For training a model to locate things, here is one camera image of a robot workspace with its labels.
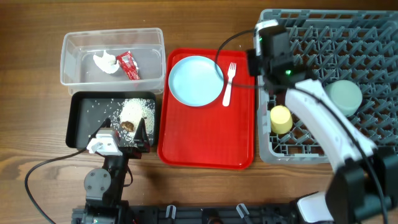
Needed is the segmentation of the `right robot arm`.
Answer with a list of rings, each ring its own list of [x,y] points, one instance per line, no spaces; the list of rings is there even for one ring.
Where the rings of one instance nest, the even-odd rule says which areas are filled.
[[[332,166],[326,192],[301,197],[296,209],[304,223],[361,223],[376,215],[388,222],[397,207],[397,155],[378,148],[332,103],[313,72],[296,66],[287,29],[275,20],[253,29],[260,87],[285,93],[285,105],[307,127]]]

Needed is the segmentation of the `food scraps with rice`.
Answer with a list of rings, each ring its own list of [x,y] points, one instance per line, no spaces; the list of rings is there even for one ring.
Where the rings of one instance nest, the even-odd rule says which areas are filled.
[[[81,127],[86,128],[87,135],[93,133],[106,118],[109,118],[111,127],[118,131],[121,144],[124,146],[133,145],[136,128],[141,118],[144,118],[149,142],[154,143],[155,101],[152,99],[84,99],[81,115]]]

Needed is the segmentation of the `red ketchup packet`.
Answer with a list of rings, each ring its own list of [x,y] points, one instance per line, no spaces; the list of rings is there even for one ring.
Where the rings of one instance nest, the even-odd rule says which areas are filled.
[[[140,80],[139,68],[137,62],[135,61],[133,54],[130,51],[124,52],[121,55],[116,56],[116,60],[119,66],[127,75],[130,80]]]

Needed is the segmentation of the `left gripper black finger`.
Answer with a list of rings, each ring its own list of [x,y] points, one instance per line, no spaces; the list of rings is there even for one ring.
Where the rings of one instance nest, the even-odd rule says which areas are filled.
[[[110,120],[109,118],[106,118],[106,119],[103,121],[103,123],[99,126],[99,128],[98,128],[94,133],[92,133],[91,135],[89,135],[88,137],[89,137],[90,139],[95,138],[95,137],[96,137],[96,134],[98,133],[98,131],[99,131],[100,129],[102,129],[102,128],[109,128],[110,126],[111,126],[111,120]]]
[[[141,118],[138,127],[136,128],[136,133],[133,137],[133,141],[136,144],[149,144],[149,138],[146,132],[146,125],[144,118]]]

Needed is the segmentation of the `yellow plastic cup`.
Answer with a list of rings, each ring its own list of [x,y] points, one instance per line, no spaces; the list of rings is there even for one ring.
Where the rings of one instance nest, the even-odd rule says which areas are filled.
[[[276,134],[285,134],[293,126],[290,110],[282,105],[275,106],[270,111],[271,130]]]

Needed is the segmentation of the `mint green bowl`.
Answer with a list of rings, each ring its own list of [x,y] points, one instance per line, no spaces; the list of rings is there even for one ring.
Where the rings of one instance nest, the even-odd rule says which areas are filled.
[[[363,94],[355,83],[339,80],[325,87],[325,91],[335,106],[347,117],[358,110],[363,100]]]

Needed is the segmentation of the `light blue plate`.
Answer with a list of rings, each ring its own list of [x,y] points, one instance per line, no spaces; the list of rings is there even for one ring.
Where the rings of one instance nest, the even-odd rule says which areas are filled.
[[[189,56],[178,61],[169,73],[169,89],[180,103],[200,107],[219,97],[224,87],[222,71],[203,56]]]

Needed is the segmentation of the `white napkin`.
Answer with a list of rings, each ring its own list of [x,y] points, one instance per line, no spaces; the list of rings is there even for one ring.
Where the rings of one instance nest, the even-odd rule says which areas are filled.
[[[93,60],[96,66],[107,74],[114,74],[120,68],[119,62],[116,57],[114,55],[108,54],[105,50],[103,50],[102,57],[94,55]]]

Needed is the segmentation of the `white plastic fork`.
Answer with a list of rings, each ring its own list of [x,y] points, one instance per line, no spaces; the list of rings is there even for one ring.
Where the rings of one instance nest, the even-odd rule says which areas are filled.
[[[236,63],[231,62],[227,72],[228,82],[226,85],[223,102],[222,102],[224,107],[227,107],[230,104],[233,78],[235,77],[235,75],[236,75]]]

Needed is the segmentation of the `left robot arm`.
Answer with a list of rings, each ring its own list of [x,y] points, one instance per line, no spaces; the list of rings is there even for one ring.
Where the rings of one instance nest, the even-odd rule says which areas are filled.
[[[136,128],[133,147],[119,145],[120,136],[112,128],[111,120],[103,124],[89,137],[87,150],[91,154],[104,157],[99,169],[91,170],[84,179],[86,204],[83,215],[77,223],[134,223],[134,212],[129,203],[122,200],[126,174],[130,174],[128,161],[140,159],[143,152],[149,152],[150,143],[146,133],[145,120],[142,118]]]

